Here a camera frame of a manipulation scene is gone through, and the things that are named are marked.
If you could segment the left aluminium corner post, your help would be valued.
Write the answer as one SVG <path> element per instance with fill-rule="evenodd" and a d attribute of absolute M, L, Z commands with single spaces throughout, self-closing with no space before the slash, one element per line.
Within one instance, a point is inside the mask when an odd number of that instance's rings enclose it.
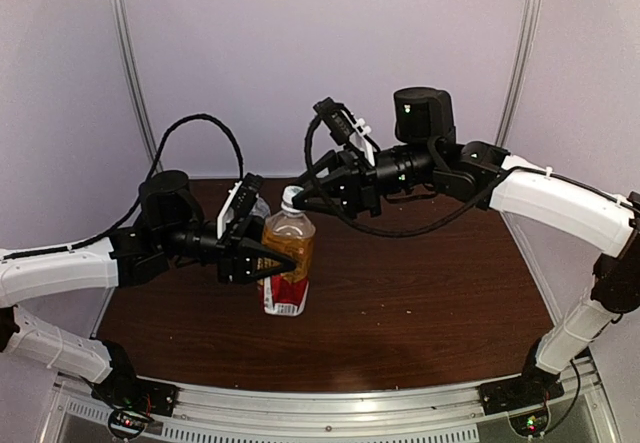
<path fill-rule="evenodd" d="M 110 0 L 124 77 L 131 99 L 135 120 L 143 148 L 150 163 L 154 161 L 158 145 L 149 120 L 144 92 L 138 72 L 133 40 L 129 28 L 126 0 Z"/>

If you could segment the amber tea bottle red label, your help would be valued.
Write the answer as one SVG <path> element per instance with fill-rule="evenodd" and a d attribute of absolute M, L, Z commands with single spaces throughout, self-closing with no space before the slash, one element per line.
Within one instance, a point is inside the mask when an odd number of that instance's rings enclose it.
<path fill-rule="evenodd" d="M 305 309 L 316 227 L 303 210 L 294 207 L 294 197 L 301 192 L 299 186 L 286 186 L 280 210 L 265 221 L 262 244 L 271 253 L 259 261 L 258 268 L 269 271 L 259 283 L 268 315 L 296 317 Z"/>

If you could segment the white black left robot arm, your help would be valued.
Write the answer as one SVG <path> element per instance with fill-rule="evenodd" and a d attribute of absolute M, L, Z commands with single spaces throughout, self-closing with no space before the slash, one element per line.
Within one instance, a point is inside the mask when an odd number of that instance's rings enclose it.
<path fill-rule="evenodd" d="M 118 344 L 83 338 L 47 323 L 22 302 L 81 289 L 144 285 L 189 259 L 214 265 L 218 279 L 246 284 L 295 269 L 291 257 L 261 242 L 264 221 L 252 212 L 262 178 L 236 183 L 218 218 L 206 220 L 179 170 L 158 173 L 138 190 L 140 214 L 91 241 L 1 253 L 1 350 L 75 374 L 123 407 L 137 405 L 144 387 Z"/>

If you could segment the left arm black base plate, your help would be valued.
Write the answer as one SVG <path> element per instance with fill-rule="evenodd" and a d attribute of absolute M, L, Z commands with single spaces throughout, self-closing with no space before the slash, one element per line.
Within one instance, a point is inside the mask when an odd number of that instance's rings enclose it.
<path fill-rule="evenodd" d="M 112 409 L 133 410 L 145 416 L 173 415 L 178 387 L 137 376 L 108 376 L 101 383 L 87 381 L 91 396 Z"/>

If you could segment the right aluminium corner post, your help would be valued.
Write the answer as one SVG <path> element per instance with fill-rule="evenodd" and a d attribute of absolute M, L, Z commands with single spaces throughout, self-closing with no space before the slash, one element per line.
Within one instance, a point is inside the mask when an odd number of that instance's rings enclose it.
<path fill-rule="evenodd" d="M 519 38 L 495 144 L 504 147 L 512 129 L 524 87 L 527 66 L 539 24 L 542 0 L 524 0 Z"/>

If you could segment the white tea bottle cap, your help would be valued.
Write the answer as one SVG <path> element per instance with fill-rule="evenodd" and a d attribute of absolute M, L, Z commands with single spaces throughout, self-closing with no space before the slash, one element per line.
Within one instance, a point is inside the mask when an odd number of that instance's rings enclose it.
<path fill-rule="evenodd" d="M 303 188 L 296 185 L 288 185 L 284 188 L 281 199 L 281 209 L 292 213 L 299 213 L 300 210 L 294 206 L 293 199 L 303 191 Z"/>

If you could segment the clear plastic water bottle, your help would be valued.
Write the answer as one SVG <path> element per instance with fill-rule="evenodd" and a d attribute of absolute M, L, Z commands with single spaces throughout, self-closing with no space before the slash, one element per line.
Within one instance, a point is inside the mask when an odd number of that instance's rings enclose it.
<path fill-rule="evenodd" d="M 261 196 L 258 196 L 256 199 L 256 202 L 254 203 L 251 209 L 251 214 L 253 216 L 266 220 L 268 217 L 271 216 L 271 208 L 268 202 L 264 198 L 262 198 Z"/>

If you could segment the aluminium corner post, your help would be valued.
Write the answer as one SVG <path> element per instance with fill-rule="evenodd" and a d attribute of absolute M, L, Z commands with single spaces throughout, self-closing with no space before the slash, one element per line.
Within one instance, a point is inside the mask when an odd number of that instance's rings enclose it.
<path fill-rule="evenodd" d="M 504 147 L 512 129 L 524 87 L 527 66 L 539 24 L 542 0 L 524 0 L 519 38 L 495 144 Z"/>
<path fill-rule="evenodd" d="M 133 40 L 129 28 L 126 0 L 110 0 L 124 77 L 131 99 L 135 120 L 143 148 L 150 163 L 154 161 L 158 145 L 149 120 L 144 92 L 138 72 Z"/>

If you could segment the left circuit board with leds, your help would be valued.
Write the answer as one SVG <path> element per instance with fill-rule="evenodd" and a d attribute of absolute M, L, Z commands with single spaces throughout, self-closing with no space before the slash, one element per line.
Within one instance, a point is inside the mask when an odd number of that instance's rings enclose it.
<path fill-rule="evenodd" d="M 151 420 L 144 415 L 114 409 L 107 419 L 107 428 L 116 438 L 131 439 L 140 436 L 150 422 Z"/>

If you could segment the circuit board with leds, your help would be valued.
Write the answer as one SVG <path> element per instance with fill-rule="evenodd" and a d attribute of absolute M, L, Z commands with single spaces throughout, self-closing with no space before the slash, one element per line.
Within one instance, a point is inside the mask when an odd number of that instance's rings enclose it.
<path fill-rule="evenodd" d="M 144 415 L 114 409 L 107 419 L 107 428 L 116 438 L 131 439 L 140 436 L 150 422 L 151 420 Z"/>
<path fill-rule="evenodd" d="M 550 424 L 550 412 L 546 408 L 509 414 L 513 432 L 523 438 L 535 438 L 543 434 Z"/>

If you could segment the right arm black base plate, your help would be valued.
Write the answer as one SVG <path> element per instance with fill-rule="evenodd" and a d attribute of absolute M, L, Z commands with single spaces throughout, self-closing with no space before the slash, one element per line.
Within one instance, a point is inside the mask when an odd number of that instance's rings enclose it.
<path fill-rule="evenodd" d="M 478 394 L 484 414 L 493 415 L 542 406 L 550 399 L 562 397 L 565 391 L 560 382 L 545 386 L 517 376 L 483 383 L 478 387 Z"/>

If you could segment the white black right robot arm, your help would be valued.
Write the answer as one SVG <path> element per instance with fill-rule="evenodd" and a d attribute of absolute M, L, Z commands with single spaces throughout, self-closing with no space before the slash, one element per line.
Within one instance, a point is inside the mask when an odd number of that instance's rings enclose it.
<path fill-rule="evenodd" d="M 639 306 L 639 196 L 614 195 L 541 168 L 508 150 L 456 140 L 451 97 L 430 87 L 394 93 L 397 145 L 381 149 L 347 107 L 324 99 L 310 129 L 329 129 L 334 151 L 307 157 L 294 206 L 332 214 L 349 226 L 361 212 L 377 216 L 383 201 L 447 196 L 459 212 L 473 208 L 522 216 L 579 238 L 599 252 L 594 283 L 530 349 L 509 383 L 519 403 L 544 397 L 572 360 L 615 319 Z"/>

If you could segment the right circuit board with leds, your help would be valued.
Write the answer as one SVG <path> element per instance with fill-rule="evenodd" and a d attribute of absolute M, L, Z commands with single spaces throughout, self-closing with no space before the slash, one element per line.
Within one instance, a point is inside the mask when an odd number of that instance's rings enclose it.
<path fill-rule="evenodd" d="M 513 432 L 523 438 L 535 438 L 543 434 L 550 424 L 550 412 L 546 408 L 509 414 Z"/>

